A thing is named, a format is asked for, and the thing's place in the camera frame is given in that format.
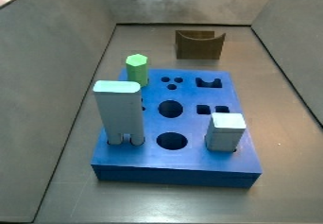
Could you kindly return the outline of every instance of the brown shape block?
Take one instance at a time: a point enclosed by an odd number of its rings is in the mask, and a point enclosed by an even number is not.
[[[214,38],[213,31],[177,30],[174,32],[178,60],[217,60],[225,33]]]

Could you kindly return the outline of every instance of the white block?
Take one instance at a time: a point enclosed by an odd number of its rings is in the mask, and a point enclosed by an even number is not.
[[[130,135],[137,146],[144,143],[140,84],[130,81],[98,80],[93,87],[108,143],[118,145]]]
[[[245,130],[240,113],[212,113],[205,135],[206,148],[210,151],[233,152]]]

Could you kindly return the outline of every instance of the grey floor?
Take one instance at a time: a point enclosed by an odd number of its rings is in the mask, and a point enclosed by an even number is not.
[[[220,60],[176,60],[176,29],[225,32]],[[89,92],[36,222],[321,222],[323,131],[249,27],[117,26],[94,79],[116,79],[134,53],[150,68],[229,71],[264,174],[249,189],[97,181]]]

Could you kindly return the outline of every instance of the small circular hole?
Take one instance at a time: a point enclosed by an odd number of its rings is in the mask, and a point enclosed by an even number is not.
[[[176,132],[165,132],[157,136],[156,143],[166,150],[178,150],[186,146],[186,138]]]
[[[168,117],[176,118],[182,113],[182,106],[173,100],[166,100],[157,107],[158,113]]]
[[[166,86],[166,88],[168,88],[169,90],[174,90],[174,89],[176,89],[176,86],[174,86],[173,84],[169,84],[169,85]]]
[[[161,81],[162,81],[162,82],[169,82],[169,80],[170,80],[170,79],[169,79],[168,77],[161,77]]]
[[[174,80],[176,83],[181,83],[182,82],[182,78],[181,77],[176,77],[173,80]]]

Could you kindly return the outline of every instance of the blue foam block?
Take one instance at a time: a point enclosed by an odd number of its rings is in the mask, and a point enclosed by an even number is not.
[[[250,187],[262,170],[248,129],[234,152],[209,151],[204,143],[209,112],[242,113],[229,74],[149,70],[141,94],[145,143],[133,146],[125,137],[110,146],[101,130],[90,162],[98,180]]]

